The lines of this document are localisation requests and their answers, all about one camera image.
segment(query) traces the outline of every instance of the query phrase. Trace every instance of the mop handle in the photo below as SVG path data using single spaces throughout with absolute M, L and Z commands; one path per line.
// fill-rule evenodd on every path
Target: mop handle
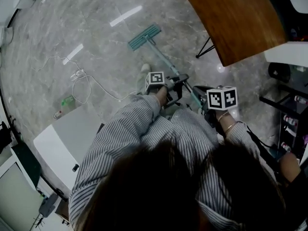
M 145 39 L 147 41 L 147 43 L 149 44 L 149 46 L 151 47 L 151 49 L 154 51 L 154 53 L 162 60 L 165 62 L 165 64 L 172 70 L 173 73 L 175 73 L 175 75 L 180 75 L 179 71 L 175 68 L 175 66 L 172 64 L 172 62 L 167 59 L 167 57 L 165 57 L 160 50 L 155 46 L 155 42 L 153 41 L 153 39 L 151 37 L 149 37 L 149 35 L 145 36 Z M 199 106 L 199 108 L 202 108 L 202 104 L 200 102 L 200 100 L 198 99 L 198 97 L 194 94 L 193 89 L 191 88 L 191 86 L 188 84 L 187 81 L 183 82 L 184 86 L 186 87 L 186 89 L 189 91 L 189 93 L 191 94 L 192 98 L 197 102 L 197 105 Z

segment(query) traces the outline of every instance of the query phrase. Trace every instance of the tiled floor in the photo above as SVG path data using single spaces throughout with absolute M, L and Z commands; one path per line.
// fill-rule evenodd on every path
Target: tiled floor
M 229 66 L 223 73 L 217 71 L 220 61 L 215 50 L 196 59 L 208 35 L 187 0 L 41 1 L 20 11 L 14 20 L 13 41 L 2 49 L 0 80 L 9 113 L 16 117 L 17 128 L 43 165 L 44 174 L 56 186 L 63 188 L 37 154 L 33 139 L 53 122 L 60 100 L 71 93 L 70 77 L 77 68 L 54 58 L 39 71 L 32 68 L 42 68 L 50 56 L 67 56 L 82 43 L 84 48 L 72 61 L 114 96 L 124 97 L 134 91 L 143 63 L 151 64 L 154 70 L 166 70 L 146 46 L 133 52 L 127 45 L 153 23 L 162 28 L 155 37 L 157 46 L 180 72 L 190 76 L 191 85 L 236 86 L 242 119 L 263 141 L 275 134 L 274 110 L 258 101 L 260 93 L 276 85 L 267 74 L 268 63 L 263 55 Z M 142 6 L 139 12 L 110 26 L 111 21 L 137 6 Z M 94 108 L 106 123 L 127 100 L 118 102 L 90 82 L 92 94 L 85 105 Z M 74 94 L 84 101 L 88 91 L 83 79 L 76 84 Z

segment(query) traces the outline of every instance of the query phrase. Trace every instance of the brown tabletop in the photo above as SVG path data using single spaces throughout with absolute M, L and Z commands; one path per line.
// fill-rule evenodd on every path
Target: brown tabletop
M 188 0 L 209 33 L 224 66 L 286 43 L 269 0 Z

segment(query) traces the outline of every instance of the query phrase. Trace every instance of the person's right hand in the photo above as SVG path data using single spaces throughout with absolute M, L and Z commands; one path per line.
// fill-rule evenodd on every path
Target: person's right hand
M 167 87 L 163 86 L 158 93 L 155 95 L 160 103 L 160 107 L 164 107 L 167 104 L 167 94 L 168 89 Z

